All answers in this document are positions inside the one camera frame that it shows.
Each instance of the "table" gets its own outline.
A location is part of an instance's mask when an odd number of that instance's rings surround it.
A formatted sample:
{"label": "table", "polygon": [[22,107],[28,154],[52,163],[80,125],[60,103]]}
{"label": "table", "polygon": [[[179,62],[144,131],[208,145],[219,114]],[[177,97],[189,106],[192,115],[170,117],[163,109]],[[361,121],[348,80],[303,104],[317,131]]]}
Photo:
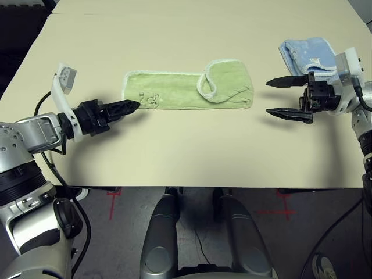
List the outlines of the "table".
{"label": "table", "polygon": [[[372,79],[372,35],[347,0],[61,0],[4,93],[0,119],[31,116],[59,62],[77,70],[68,96],[77,106],[118,101],[132,70],[198,72],[237,58],[255,87],[250,109],[138,110],[108,133],[69,142],[66,156],[53,155],[59,171],[76,186],[361,188],[350,115],[319,113],[308,126],[265,111],[297,106],[303,88],[265,82],[288,75],[278,46],[309,37],[328,39],[336,53],[355,46]],[[56,112],[51,99],[41,111]]]}

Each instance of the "gray floor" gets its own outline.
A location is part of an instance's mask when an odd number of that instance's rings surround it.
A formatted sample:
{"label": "gray floor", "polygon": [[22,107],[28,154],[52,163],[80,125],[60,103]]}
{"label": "gray floor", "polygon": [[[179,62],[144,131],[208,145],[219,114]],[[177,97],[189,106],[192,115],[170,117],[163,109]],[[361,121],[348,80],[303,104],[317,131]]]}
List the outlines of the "gray floor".
{"label": "gray floor", "polygon": [[[142,243],[149,218],[163,188],[122,188],[115,197],[112,219],[112,196],[91,191],[82,201],[92,223],[92,241],[75,279],[139,278]],[[219,266],[229,266],[231,255],[223,224],[212,220],[211,188],[185,188],[183,211],[177,223],[179,265],[196,266],[206,263],[196,243],[194,228],[203,243],[208,259]],[[299,278],[310,249],[328,226],[349,209],[360,197],[361,190],[336,190],[292,194],[283,197],[274,189],[234,189],[236,196],[251,212],[267,244],[280,278]],[[361,207],[345,219],[325,240],[320,251],[333,262],[338,279],[368,279],[371,274],[362,252]],[[9,240],[0,230],[2,255],[0,271],[15,257]],[[82,247],[84,234],[75,241]],[[364,216],[367,253],[371,255],[372,220]],[[306,278],[313,278],[311,268]]]}

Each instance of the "light blue towel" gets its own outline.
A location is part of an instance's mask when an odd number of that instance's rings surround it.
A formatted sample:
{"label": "light blue towel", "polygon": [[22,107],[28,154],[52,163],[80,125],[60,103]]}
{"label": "light blue towel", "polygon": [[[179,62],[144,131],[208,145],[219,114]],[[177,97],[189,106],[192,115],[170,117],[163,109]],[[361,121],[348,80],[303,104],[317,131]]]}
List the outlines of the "light blue towel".
{"label": "light blue towel", "polygon": [[335,52],[326,39],[285,40],[279,51],[293,76],[313,71],[316,80],[338,79]]}

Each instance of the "red tape mark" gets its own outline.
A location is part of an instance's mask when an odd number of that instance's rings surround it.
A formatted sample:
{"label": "red tape mark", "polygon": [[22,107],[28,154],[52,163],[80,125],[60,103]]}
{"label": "red tape mark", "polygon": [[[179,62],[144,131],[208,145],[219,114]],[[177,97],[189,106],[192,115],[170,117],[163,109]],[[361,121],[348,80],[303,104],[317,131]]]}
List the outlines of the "red tape mark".
{"label": "red tape mark", "polygon": [[284,204],[284,210],[257,210],[255,213],[258,214],[285,214],[285,218],[287,221],[289,221],[289,215],[297,213],[295,210],[288,210],[288,205],[287,205],[287,200],[291,194],[281,194],[279,190],[276,192],[277,197],[283,199],[283,204]]}
{"label": "red tape mark", "polygon": [[115,197],[121,195],[121,188],[117,192],[109,192],[109,191],[107,191],[106,195],[107,196],[112,196],[111,208],[110,208],[110,216],[109,216],[109,220],[111,220],[112,219],[112,216],[114,214]]}
{"label": "red tape mark", "polygon": [[[277,192],[276,192],[276,195],[279,197],[279,198],[283,198],[283,204],[284,204],[284,211],[288,211],[288,205],[287,205],[287,200],[286,198],[288,198],[289,196],[291,196],[291,194],[281,194],[279,192],[279,190],[277,189]],[[285,214],[285,218],[287,221],[289,221],[289,214]]]}

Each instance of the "black cable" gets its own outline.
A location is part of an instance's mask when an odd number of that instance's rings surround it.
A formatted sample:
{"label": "black cable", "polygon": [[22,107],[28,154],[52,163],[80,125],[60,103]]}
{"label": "black cable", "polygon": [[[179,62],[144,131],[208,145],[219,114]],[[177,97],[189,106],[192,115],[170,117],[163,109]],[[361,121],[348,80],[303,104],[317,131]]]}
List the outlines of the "black cable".
{"label": "black cable", "polygon": [[368,260],[367,252],[366,252],[366,247],[364,246],[364,201],[362,202],[362,249],[363,249],[363,254],[364,254],[364,259],[366,260],[366,263],[368,267],[371,270],[372,273],[372,255],[371,255],[371,261]]}
{"label": "black cable", "polygon": [[[39,109],[40,109],[40,106],[42,105],[42,103],[50,95],[51,95],[51,92],[49,91],[37,103],[36,108],[35,108],[35,112],[34,112],[35,116],[39,113]],[[66,137],[65,137],[64,134],[62,134],[62,151],[60,151],[58,149],[55,149],[55,148],[53,148],[52,150],[59,153],[59,154],[62,154],[62,155],[66,154],[66,145],[65,145],[65,148],[63,147],[63,144],[65,144],[65,141],[66,141]],[[76,262],[75,262],[75,264],[74,264],[74,266],[72,267],[72,270],[71,270],[72,277],[73,277],[75,275],[80,263],[83,261],[85,254],[87,253],[87,250],[88,250],[88,247],[89,247],[89,244],[90,244],[90,241],[91,241],[91,235],[92,235],[91,223],[90,223],[89,218],[88,218],[86,212],[84,211],[83,207],[80,205],[79,201],[75,198],[75,196],[71,193],[69,185],[65,182],[63,177],[57,171],[56,166],[49,161],[49,159],[47,158],[47,156],[44,152],[41,152],[41,156],[44,159],[48,168],[53,173],[53,175],[58,179],[58,181],[64,187],[68,198],[74,202],[76,208],[79,210],[81,216],[83,217],[84,222],[85,222],[85,226],[87,228],[87,237],[85,239],[83,250],[81,251],[79,257],[77,258],[77,260],[76,260]]]}
{"label": "black cable", "polygon": [[80,205],[79,201],[75,198],[75,196],[71,193],[70,187],[68,186],[68,184],[65,182],[65,180],[62,178],[62,176],[57,171],[56,166],[48,160],[48,158],[47,158],[47,156],[45,155],[44,152],[41,152],[41,156],[43,157],[44,161],[48,165],[51,172],[58,179],[58,181],[61,183],[61,185],[65,188],[65,191],[67,193],[68,198],[71,199],[75,203],[77,209],[79,210],[79,212],[81,213],[81,215],[82,215],[82,217],[85,221],[85,226],[87,227],[87,237],[85,239],[83,250],[81,251],[79,257],[77,258],[77,260],[76,260],[76,262],[75,262],[75,264],[72,268],[71,273],[72,273],[72,276],[74,276],[78,267],[79,267],[79,265],[80,265],[80,263],[81,263],[81,261],[84,259],[84,256],[87,253],[89,244],[91,242],[91,236],[92,236],[91,223],[90,223],[89,218],[88,218],[86,212],[84,211],[83,207]]}
{"label": "black cable", "polygon": [[354,87],[354,91],[356,96],[358,97],[360,105],[363,107],[363,109],[368,110],[369,112],[372,112],[372,108],[366,104],[366,102],[363,99],[363,91],[359,83],[359,79],[355,76],[352,76],[351,82]]}
{"label": "black cable", "polygon": [[210,261],[208,260],[207,256],[204,254],[202,241],[200,240],[200,237],[199,237],[198,232],[196,231],[196,228],[194,229],[194,231],[195,231],[196,237],[198,238],[199,245],[200,245],[200,250],[202,251],[202,254],[204,256],[204,259],[207,261],[208,264],[210,264]]}
{"label": "black cable", "polygon": [[39,109],[42,105],[42,103],[44,103],[44,101],[47,99],[47,97],[49,97],[51,95],[51,92],[49,91],[48,93],[46,93],[41,99],[40,101],[37,103],[36,107],[35,107],[35,112],[34,112],[34,116],[38,115],[39,114]]}
{"label": "black cable", "polygon": [[309,253],[309,256],[307,257],[306,261],[305,261],[305,264],[303,265],[302,267],[302,271],[301,271],[301,275],[300,275],[300,279],[303,278],[303,276],[305,275],[305,271],[306,271],[306,268],[308,266],[308,264],[310,263],[310,260],[311,258],[315,255],[315,253],[317,252],[320,244],[325,240],[325,238],[330,234],[330,232],[343,220],[345,219],[346,217],[348,217],[350,215],[350,213],[352,213],[363,201],[363,198],[360,198],[348,211],[346,211],[339,219],[337,219],[337,221],[335,223],[333,223],[326,231],[325,233],[319,238],[319,240],[316,242],[316,244],[314,245],[313,249],[311,250],[311,252]]}

